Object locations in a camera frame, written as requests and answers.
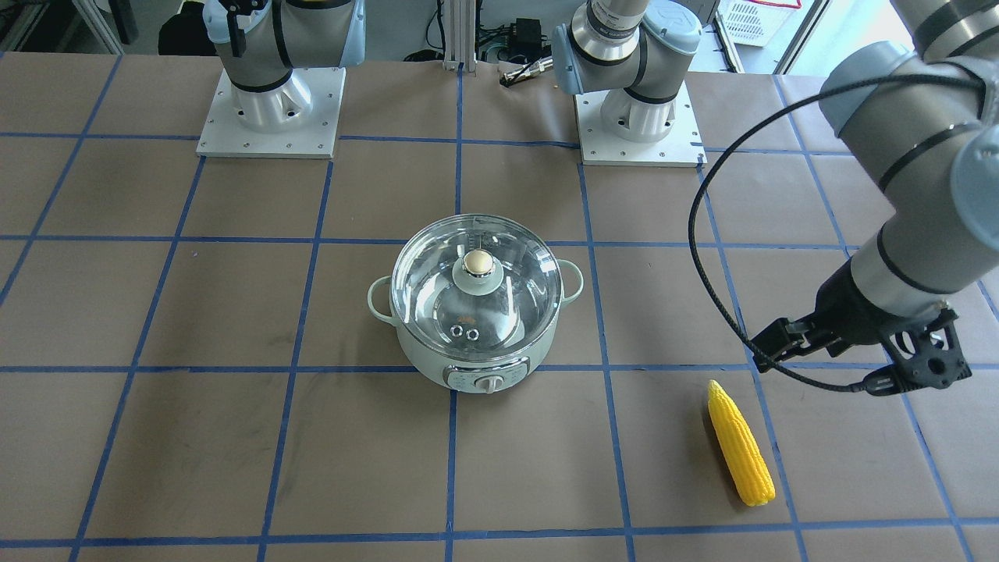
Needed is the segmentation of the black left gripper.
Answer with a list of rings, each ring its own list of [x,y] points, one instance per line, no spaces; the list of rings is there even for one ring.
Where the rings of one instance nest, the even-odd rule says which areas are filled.
[[[796,321],[777,318],[752,338],[752,344],[759,349],[753,353],[757,367],[769,367],[765,357],[781,363],[817,350],[838,357],[840,348],[892,347],[897,334],[936,332],[945,327],[945,313],[941,311],[907,317],[878,308],[857,288],[851,266],[850,261],[843,264],[820,286],[811,316]]]

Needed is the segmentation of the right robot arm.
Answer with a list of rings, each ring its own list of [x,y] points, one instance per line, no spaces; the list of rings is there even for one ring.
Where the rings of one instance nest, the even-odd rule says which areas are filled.
[[[202,19],[234,89],[235,117],[253,131],[290,130],[313,111],[295,71],[364,61],[364,1],[207,1]]]

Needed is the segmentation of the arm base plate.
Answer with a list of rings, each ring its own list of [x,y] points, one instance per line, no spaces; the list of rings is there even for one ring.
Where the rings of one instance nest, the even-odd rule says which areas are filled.
[[[575,95],[574,106],[582,164],[693,168],[707,163],[685,83],[660,105],[618,89]]]
[[[274,91],[254,93],[222,72],[197,155],[331,160],[346,78],[342,68],[293,69]]]

